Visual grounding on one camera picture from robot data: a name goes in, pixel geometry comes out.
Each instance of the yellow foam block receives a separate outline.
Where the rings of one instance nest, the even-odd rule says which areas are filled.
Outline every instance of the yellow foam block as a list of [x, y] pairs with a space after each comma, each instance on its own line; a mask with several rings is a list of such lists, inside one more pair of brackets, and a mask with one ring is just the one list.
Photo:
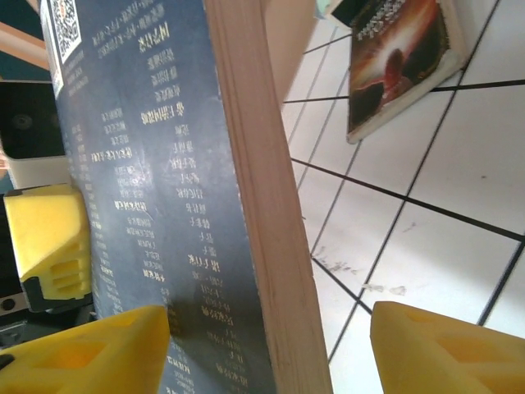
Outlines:
[[36, 286], [45, 300], [90, 293], [89, 223], [82, 194], [70, 185], [44, 186], [9, 192], [4, 203], [28, 297]]
[[393, 302], [376, 302], [372, 348], [385, 394], [525, 392], [525, 340]]
[[0, 351], [2, 394], [148, 394], [158, 391], [170, 332], [146, 306]]

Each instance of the dark blue book cover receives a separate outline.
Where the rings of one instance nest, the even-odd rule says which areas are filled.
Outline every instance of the dark blue book cover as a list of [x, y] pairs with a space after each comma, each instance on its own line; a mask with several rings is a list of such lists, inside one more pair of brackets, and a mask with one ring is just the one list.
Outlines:
[[203, 3], [47, 0], [41, 17], [98, 316], [167, 307], [162, 393], [275, 393]]

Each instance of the floor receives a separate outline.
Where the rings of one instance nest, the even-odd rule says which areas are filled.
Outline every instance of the floor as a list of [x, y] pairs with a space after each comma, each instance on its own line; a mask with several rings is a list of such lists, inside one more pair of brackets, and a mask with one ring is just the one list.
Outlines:
[[381, 393], [378, 300], [525, 337], [523, 0], [457, 2], [471, 61], [345, 142], [349, 32], [320, 21], [282, 116], [336, 394]]

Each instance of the white floor tile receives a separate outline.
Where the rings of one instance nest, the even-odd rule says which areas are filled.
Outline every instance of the white floor tile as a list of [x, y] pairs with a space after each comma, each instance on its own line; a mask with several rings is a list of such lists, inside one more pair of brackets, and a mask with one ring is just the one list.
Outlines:
[[334, 394], [382, 394], [370, 342], [370, 315], [355, 311], [331, 364]]
[[310, 249], [319, 235], [340, 183], [341, 179], [310, 168], [299, 188], [304, 229]]
[[312, 265], [321, 310], [326, 352], [330, 354], [355, 301], [314, 262]]
[[326, 122], [332, 101], [306, 103], [303, 115], [290, 140], [290, 156], [307, 162]]
[[306, 167], [303, 164], [292, 162], [292, 168], [294, 169], [295, 184], [298, 185]]
[[400, 205], [346, 182], [313, 255], [357, 295]]
[[496, 0], [460, 0], [455, 2], [469, 53], [472, 53], [495, 2]]
[[349, 175], [405, 194], [452, 93], [430, 93], [367, 137]]
[[524, 11], [523, 0], [501, 1], [467, 70], [464, 85], [525, 77]]
[[285, 127], [286, 138], [290, 138], [303, 105], [304, 103], [290, 103], [282, 106], [281, 116], [283, 126]]
[[357, 145], [350, 145], [346, 142], [347, 130], [348, 99], [336, 100], [330, 120], [322, 133], [311, 163], [339, 174], [345, 174], [357, 148]]
[[458, 92], [412, 196], [522, 233], [525, 87]]
[[[349, 68], [349, 63], [350, 38], [331, 44], [309, 98], [336, 96]], [[348, 83], [346, 88], [343, 88], [342, 94], [348, 94]]]
[[507, 282], [495, 304], [492, 314], [486, 322], [486, 327], [516, 337], [525, 338], [525, 254]]
[[517, 242], [407, 204], [363, 295], [475, 323]]
[[317, 48], [319, 45], [329, 43], [335, 33], [336, 27], [332, 23], [323, 20], [317, 21], [317, 25], [306, 50], [309, 51], [310, 49]]
[[304, 100], [308, 98], [308, 92], [313, 86], [315, 76], [327, 50], [328, 48], [322, 48], [303, 56], [303, 61], [299, 66], [294, 83], [285, 101]]
[[342, 37], [346, 37], [347, 35], [350, 35], [350, 33], [351, 33], [350, 30], [337, 28], [336, 35], [334, 36], [333, 39], [340, 39]]

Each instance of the book on floor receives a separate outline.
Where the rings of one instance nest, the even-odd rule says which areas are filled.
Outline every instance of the book on floor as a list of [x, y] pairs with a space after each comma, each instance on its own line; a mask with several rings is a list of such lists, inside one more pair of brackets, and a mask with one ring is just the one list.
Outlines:
[[371, 0], [352, 24], [348, 141], [356, 143], [466, 62], [455, 0]]
[[98, 316], [166, 306], [162, 393], [330, 393], [261, 1], [40, 15]]
[[350, 30], [352, 21], [368, 0], [317, 0], [317, 11], [322, 19], [333, 22], [343, 30]]

